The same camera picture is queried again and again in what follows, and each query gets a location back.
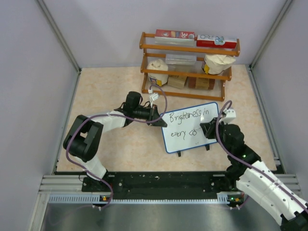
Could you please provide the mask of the blue framed whiteboard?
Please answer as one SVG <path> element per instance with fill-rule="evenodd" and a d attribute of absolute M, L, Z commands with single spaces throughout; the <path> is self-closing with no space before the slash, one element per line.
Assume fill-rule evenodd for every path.
<path fill-rule="evenodd" d="M 167 123 L 167 127 L 162 128 L 166 152 L 177 153 L 216 143 L 215 139 L 207 139 L 203 130 L 196 128 L 200 127 L 200 123 L 209 122 L 217 116 L 216 102 L 166 112 L 162 117 Z"/>

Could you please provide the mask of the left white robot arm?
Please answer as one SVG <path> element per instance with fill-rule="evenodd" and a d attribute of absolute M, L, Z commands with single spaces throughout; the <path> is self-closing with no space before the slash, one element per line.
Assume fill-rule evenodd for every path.
<path fill-rule="evenodd" d="M 124 128 L 133 121 L 146 123 L 149 126 L 166 128 L 167 123 L 159 114 L 154 101 L 159 98 L 158 93 L 149 90 L 150 100 L 141 105 L 140 93 L 130 91 L 121 106 L 113 111 L 87 117 L 76 117 L 66 138 L 63 148 L 66 158 L 74 165 L 81 167 L 92 178 L 92 185 L 99 191 L 109 186 L 109 179 L 105 176 L 107 169 L 97 157 L 97 151 L 103 133 L 116 128 Z"/>

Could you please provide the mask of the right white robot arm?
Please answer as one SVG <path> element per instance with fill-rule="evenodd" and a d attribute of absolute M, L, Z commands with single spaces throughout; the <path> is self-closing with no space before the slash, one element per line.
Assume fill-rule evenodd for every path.
<path fill-rule="evenodd" d="M 214 118 L 200 127 L 208 139 L 216 139 L 231 165 L 225 172 L 225 186 L 252 198 L 278 223 L 282 231 L 308 229 L 308 203 L 292 192 L 244 142 L 238 125 L 216 123 Z"/>

